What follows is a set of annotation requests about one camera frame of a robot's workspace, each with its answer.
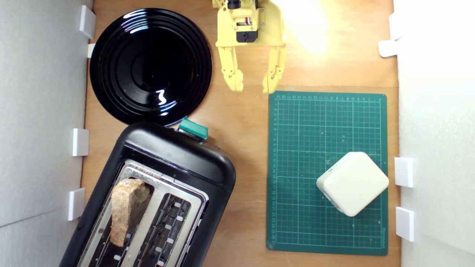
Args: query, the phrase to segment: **black toaster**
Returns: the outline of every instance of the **black toaster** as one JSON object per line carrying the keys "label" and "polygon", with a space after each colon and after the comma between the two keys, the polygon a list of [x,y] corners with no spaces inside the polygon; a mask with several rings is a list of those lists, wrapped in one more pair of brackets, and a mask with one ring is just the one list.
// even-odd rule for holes
{"label": "black toaster", "polygon": [[[109,240],[110,197],[123,179],[144,181],[152,197],[117,247]],[[231,161],[200,137],[132,124],[117,140],[60,266],[201,266],[235,181]]]}

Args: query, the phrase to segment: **white panel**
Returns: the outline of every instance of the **white panel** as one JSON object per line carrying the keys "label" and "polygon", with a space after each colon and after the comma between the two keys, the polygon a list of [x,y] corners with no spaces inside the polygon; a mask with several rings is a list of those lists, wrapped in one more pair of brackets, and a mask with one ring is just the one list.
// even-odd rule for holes
{"label": "white panel", "polygon": [[414,187],[413,159],[394,158],[394,180],[396,185]]}
{"label": "white panel", "polygon": [[84,127],[89,40],[78,30],[82,4],[1,2],[0,203],[8,205],[0,205],[0,226],[65,208],[68,192],[80,187],[82,158],[71,157],[71,129]]}
{"label": "white panel", "polygon": [[474,267],[475,255],[426,235],[402,240],[402,267]]}
{"label": "white panel", "polygon": [[77,225],[66,218],[64,207],[0,227],[0,266],[58,266]]}
{"label": "white panel", "polygon": [[79,218],[84,211],[86,202],[86,189],[79,188],[69,192],[69,207],[67,213],[67,220],[72,221]]}
{"label": "white panel", "polygon": [[401,188],[401,205],[417,214],[417,245],[402,243],[402,266],[472,267],[475,2],[394,4],[410,25],[398,40],[400,155],[417,159],[417,186]]}
{"label": "white panel", "polygon": [[414,242],[414,212],[396,207],[396,234],[407,241]]}

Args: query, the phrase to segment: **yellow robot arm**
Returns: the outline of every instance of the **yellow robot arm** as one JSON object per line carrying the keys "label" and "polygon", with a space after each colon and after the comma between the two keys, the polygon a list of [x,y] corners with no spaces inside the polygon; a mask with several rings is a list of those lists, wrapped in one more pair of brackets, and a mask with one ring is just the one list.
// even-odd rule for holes
{"label": "yellow robot arm", "polygon": [[238,69],[239,46],[271,47],[263,80],[265,94],[275,92],[284,74],[286,39],[282,11],[271,0],[213,0],[218,8],[218,41],[221,71],[232,91],[243,90],[243,73]]}

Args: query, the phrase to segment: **grid lines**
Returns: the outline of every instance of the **grid lines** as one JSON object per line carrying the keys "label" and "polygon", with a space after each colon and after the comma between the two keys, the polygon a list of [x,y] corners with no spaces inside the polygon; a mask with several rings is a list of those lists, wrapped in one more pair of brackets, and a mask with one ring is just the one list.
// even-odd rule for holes
{"label": "grid lines", "polygon": [[386,97],[277,91],[269,98],[267,247],[387,254],[387,191],[356,217],[339,212],[316,179],[350,151],[387,173]]}

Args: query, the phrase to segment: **black plate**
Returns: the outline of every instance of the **black plate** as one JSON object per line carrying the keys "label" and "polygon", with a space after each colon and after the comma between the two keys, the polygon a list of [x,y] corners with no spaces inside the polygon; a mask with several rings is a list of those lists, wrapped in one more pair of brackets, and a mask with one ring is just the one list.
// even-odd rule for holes
{"label": "black plate", "polygon": [[173,124],[193,112],[211,82],[211,52],[200,29],[163,9],[116,19],[91,57],[95,95],[115,118]]}

